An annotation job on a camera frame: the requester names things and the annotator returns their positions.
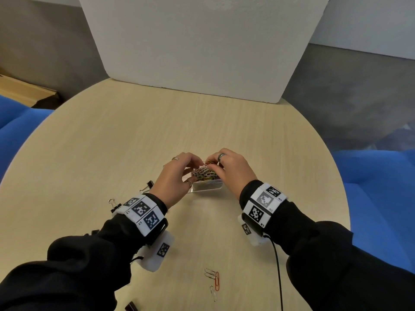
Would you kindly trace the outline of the person's left hand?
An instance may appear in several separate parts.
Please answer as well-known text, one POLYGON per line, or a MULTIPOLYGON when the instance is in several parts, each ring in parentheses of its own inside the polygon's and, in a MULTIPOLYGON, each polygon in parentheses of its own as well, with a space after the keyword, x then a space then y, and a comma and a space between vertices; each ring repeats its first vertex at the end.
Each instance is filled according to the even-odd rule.
POLYGON ((182 152, 172 158, 163 166, 150 194, 159 198, 170 209, 176 205, 189 191, 183 183, 184 175, 203 166, 204 162, 200 157, 190 153, 182 152))

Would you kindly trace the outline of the person's right hand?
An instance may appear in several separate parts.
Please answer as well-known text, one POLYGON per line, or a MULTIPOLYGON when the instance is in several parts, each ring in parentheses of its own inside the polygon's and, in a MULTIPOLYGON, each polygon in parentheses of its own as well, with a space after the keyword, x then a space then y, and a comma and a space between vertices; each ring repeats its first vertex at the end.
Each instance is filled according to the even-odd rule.
POLYGON ((226 174, 218 174, 225 186, 239 200, 242 190, 251 181, 257 180, 257 176, 246 159, 235 152, 232 171, 226 174))

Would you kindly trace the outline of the pile of mixed paper clips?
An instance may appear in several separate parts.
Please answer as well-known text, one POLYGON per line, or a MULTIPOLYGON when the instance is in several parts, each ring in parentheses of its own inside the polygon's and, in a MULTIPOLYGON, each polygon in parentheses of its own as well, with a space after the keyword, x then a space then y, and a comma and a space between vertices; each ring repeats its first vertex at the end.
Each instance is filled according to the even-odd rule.
POLYGON ((207 167, 209 164, 210 163, 205 164, 204 166, 199 167, 190 173, 192 177, 196 178, 196 182, 205 182, 220 179, 215 171, 210 170, 207 167))

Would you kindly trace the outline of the person's right forearm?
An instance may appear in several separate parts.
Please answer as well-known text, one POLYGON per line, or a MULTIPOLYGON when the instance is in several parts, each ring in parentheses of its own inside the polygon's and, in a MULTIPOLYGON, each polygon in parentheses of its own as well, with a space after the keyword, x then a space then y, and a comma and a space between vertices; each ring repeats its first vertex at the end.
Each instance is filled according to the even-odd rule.
POLYGON ((284 201, 263 231, 288 255, 288 277, 313 311, 415 311, 415 274, 354 246, 339 223, 284 201))

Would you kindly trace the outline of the person's left forearm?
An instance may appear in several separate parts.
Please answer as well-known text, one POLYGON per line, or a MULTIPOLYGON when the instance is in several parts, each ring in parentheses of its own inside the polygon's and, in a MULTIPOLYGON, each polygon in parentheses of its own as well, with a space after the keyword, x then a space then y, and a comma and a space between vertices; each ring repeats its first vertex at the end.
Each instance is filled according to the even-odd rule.
POLYGON ((133 256, 162 227, 143 236, 118 213, 96 234, 55 240, 45 261, 21 264, 0 282, 0 311, 114 311, 115 291, 130 283, 133 256))

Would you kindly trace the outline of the clear plastic box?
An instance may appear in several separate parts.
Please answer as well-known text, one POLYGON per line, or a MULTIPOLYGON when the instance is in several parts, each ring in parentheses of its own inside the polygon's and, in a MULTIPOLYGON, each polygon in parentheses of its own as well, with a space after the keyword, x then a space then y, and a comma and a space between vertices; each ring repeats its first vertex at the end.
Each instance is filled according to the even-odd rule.
POLYGON ((205 181, 205 182, 195 182, 193 183, 192 188, 189 189, 188 193, 220 189, 222 188, 222 186, 223 186, 223 181, 221 179, 205 181))

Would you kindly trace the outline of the white left wrist marker band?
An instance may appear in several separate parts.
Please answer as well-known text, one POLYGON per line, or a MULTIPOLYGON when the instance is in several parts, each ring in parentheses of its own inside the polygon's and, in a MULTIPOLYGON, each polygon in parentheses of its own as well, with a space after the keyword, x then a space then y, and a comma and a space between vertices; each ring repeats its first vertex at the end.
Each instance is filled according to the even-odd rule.
POLYGON ((138 250, 132 262, 146 271, 156 272, 175 241, 167 230, 169 223, 161 208, 141 194, 122 204, 112 216, 117 214, 125 215, 144 237, 145 245, 138 250))

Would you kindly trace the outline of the white wrist marker band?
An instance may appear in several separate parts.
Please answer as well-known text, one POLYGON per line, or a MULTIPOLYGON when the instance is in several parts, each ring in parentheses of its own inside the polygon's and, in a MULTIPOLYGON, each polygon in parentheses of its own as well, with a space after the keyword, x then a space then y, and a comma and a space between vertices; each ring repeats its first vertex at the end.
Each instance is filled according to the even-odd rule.
POLYGON ((249 195, 237 219, 252 246, 267 243, 265 228, 278 207, 286 201, 287 196, 269 183, 262 184, 249 195))
POLYGON ((156 272, 175 241, 167 230, 169 223, 161 208, 141 194, 122 204, 112 216, 117 214, 125 215, 144 237, 145 245, 138 250, 132 262, 146 271, 156 272))

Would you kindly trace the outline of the white right wrist marker band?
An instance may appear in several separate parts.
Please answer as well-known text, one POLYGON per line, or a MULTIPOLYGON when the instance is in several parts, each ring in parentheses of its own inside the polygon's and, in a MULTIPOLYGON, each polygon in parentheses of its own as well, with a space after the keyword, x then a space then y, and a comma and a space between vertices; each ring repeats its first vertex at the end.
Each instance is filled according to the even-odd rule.
POLYGON ((249 195, 237 219, 252 246, 267 243, 265 228, 278 207, 286 201, 287 196, 269 183, 262 184, 249 195))

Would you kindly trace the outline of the white foam board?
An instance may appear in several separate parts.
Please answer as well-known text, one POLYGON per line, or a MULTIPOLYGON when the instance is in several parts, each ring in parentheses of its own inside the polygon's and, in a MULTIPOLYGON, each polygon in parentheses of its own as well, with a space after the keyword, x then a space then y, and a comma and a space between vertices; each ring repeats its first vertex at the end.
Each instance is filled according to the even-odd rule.
POLYGON ((278 103, 329 0, 79 0, 117 81, 278 103))

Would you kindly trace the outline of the blue chair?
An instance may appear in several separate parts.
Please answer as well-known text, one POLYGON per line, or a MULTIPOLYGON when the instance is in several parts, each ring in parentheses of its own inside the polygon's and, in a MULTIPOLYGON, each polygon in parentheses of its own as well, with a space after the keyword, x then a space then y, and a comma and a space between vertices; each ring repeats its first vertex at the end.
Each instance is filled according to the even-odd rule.
POLYGON ((415 274, 415 149, 332 156, 345 187, 353 245, 415 274))
POLYGON ((0 183, 21 146, 52 113, 0 95, 0 183))

